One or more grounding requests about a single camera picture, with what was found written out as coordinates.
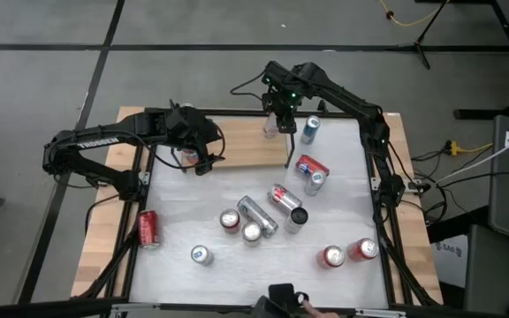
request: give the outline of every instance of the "coca-cola can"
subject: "coca-cola can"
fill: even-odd
[[[372,260],[378,255],[378,244],[370,238],[361,238],[352,243],[346,252],[353,261]]]
[[[139,246],[142,248],[155,248],[160,245],[157,230],[158,216],[154,210],[145,210],[139,213]]]

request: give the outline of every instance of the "aluminum can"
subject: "aluminum can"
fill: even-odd
[[[297,234],[308,221],[308,212],[304,208],[295,208],[284,222],[284,230],[290,234]]]
[[[232,208],[228,208],[221,212],[219,216],[219,223],[227,234],[235,234],[240,231],[240,216],[239,212]]]
[[[322,188],[323,184],[327,176],[325,172],[318,170],[309,176],[308,180],[306,180],[306,186],[304,186],[304,192],[307,195],[314,196],[319,192],[319,189]]]
[[[302,204],[298,197],[279,184],[274,184],[266,194],[272,203],[288,215],[293,209],[300,208]]]
[[[203,266],[208,266],[214,260],[213,253],[211,253],[207,247],[202,245],[194,246],[190,256],[192,257],[193,261]]]
[[[305,144],[310,144],[314,142],[315,136],[317,135],[317,130],[321,122],[318,116],[310,116],[306,119],[306,125],[304,126],[304,130],[301,132],[300,140]]]
[[[139,213],[139,246],[142,248],[155,248],[160,245],[158,238],[158,216],[154,210],[145,210]]]
[[[306,177],[309,177],[317,170],[321,170],[325,172],[327,176],[329,176],[329,168],[325,167],[309,155],[300,156],[300,159],[298,159],[298,162],[296,162],[296,169]]]
[[[248,195],[245,195],[243,199],[237,203],[237,208],[239,208],[239,211],[243,212],[249,220],[256,222],[261,227],[262,235],[265,238],[271,237],[278,229],[278,224],[276,224],[276,222],[274,222],[274,220]]]
[[[317,253],[317,264],[324,269],[334,269],[345,262],[345,253],[339,246],[327,246]]]
[[[370,238],[362,238],[352,243],[346,252],[353,261],[372,260],[378,255],[378,244]]]
[[[255,222],[249,222],[243,225],[241,235],[243,236],[243,243],[245,243],[246,246],[255,247],[261,244],[262,229]]]
[[[278,134],[278,126],[276,124],[276,114],[271,112],[269,114],[269,118],[266,119],[266,123],[262,127],[262,131],[264,132],[264,137],[266,139],[271,139],[276,137]]]

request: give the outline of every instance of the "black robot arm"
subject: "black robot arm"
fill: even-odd
[[[92,186],[99,182],[113,185],[119,192],[119,199],[137,201],[141,195],[138,171],[106,167],[83,157],[80,151],[118,143],[190,149],[198,155],[199,162],[194,168],[200,176],[211,171],[215,161],[224,159],[209,154],[207,148],[208,143],[221,139],[220,132],[199,110],[171,102],[169,110],[145,109],[117,124],[59,132],[44,146],[42,168],[54,176],[75,172],[86,177]]]
[[[293,114],[301,105],[301,99],[320,97],[359,122],[361,144],[374,159],[380,186],[377,199],[387,208],[399,205],[406,187],[399,175],[390,166],[388,141],[390,128],[384,121],[382,109],[347,92],[332,82],[319,66],[305,63],[294,66],[290,71],[271,61],[262,74],[262,83],[269,87],[262,95],[262,106],[277,116],[277,127],[281,133],[295,133]]]

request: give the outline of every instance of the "gray floor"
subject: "gray floor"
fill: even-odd
[[[102,43],[116,1],[0,0],[0,42]],[[401,21],[433,11],[433,4],[387,1]],[[504,1],[509,18],[509,2]],[[400,27],[384,18],[375,0],[127,1],[114,43],[397,44],[422,26]],[[450,4],[427,44],[507,44],[490,7]],[[337,52],[111,52],[88,125],[115,120],[121,105],[166,107],[169,98],[197,107],[257,108],[254,100],[228,95],[269,60],[285,66],[313,61],[355,94],[402,113],[412,155],[456,140],[464,148],[490,142],[490,122],[460,122],[456,108],[500,109],[509,103],[509,54],[429,54],[432,70],[418,57],[396,53]],[[41,169],[42,145],[72,129],[95,68],[96,52],[0,51],[0,304],[12,302],[54,184]],[[261,91],[262,87],[253,85]],[[304,108],[314,108],[306,101]],[[92,158],[103,161],[105,151]],[[444,156],[436,176],[471,155]],[[417,164],[429,171],[435,162]],[[470,173],[488,170],[488,166]],[[83,183],[74,178],[72,183]],[[467,209],[488,200],[488,180],[456,185]],[[83,217],[91,190],[68,190],[34,295],[66,299],[83,244]],[[437,202],[428,194],[424,207]],[[460,212],[450,205],[450,216]]]

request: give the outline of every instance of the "red and white can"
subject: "red and white can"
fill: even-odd
[[[145,210],[139,213],[139,246],[142,248],[155,248],[160,245],[157,228],[158,216],[154,210]]]
[[[317,252],[317,264],[324,269],[337,268],[345,262],[345,253],[339,246],[327,246]]]
[[[378,244],[370,238],[361,238],[352,243],[346,252],[353,261],[372,260],[378,255]]]

